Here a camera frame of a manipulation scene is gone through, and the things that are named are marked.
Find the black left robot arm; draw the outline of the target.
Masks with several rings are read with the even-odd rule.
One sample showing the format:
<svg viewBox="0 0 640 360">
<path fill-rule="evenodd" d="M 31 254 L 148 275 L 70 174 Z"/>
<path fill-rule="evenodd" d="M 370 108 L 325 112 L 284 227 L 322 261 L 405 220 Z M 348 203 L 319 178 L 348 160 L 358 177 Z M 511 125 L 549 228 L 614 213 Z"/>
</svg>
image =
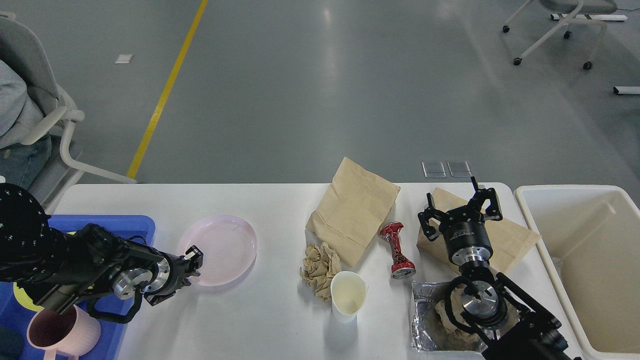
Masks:
<svg viewBox="0 0 640 360">
<path fill-rule="evenodd" d="M 49 220 L 26 189 L 2 183 L 1 280 L 16 283 L 35 305 L 60 315 L 85 301 L 89 316 L 126 324 L 143 300 L 158 305 L 200 275 L 204 255 L 195 245 L 176 256 L 95 223 L 68 234 L 50 227 Z"/>
</svg>

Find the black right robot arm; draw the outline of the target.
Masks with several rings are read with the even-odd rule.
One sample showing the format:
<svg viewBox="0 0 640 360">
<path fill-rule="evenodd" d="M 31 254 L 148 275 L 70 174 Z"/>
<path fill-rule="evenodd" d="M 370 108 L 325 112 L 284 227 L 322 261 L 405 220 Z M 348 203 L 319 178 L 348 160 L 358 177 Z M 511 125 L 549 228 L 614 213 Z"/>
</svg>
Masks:
<svg viewBox="0 0 640 360">
<path fill-rule="evenodd" d="M 562 323 L 505 274 L 492 271 L 495 252 L 486 223 L 502 221 L 503 214 L 495 189 L 470 180 L 474 194 L 465 205 L 440 210 L 428 193 L 417 215 L 426 239 L 442 237 L 446 259 L 460 273 L 444 291 L 446 319 L 477 336 L 487 360 L 566 360 Z"/>
</svg>

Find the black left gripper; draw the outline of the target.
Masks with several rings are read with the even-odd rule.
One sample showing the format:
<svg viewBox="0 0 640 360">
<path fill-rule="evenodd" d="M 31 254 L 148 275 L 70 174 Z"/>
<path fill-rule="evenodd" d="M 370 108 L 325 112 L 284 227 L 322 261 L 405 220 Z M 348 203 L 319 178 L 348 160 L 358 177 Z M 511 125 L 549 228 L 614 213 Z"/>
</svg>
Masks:
<svg viewBox="0 0 640 360">
<path fill-rule="evenodd" d="M 185 255 L 176 257 L 163 253 L 162 260 L 151 265 L 151 269 L 121 269 L 112 276 L 113 292 L 121 300 L 134 296 L 136 289 L 142 290 L 142 296 L 151 306 L 158 305 L 171 298 L 176 291 L 188 287 L 189 277 L 199 277 L 204 254 L 192 244 Z"/>
</svg>

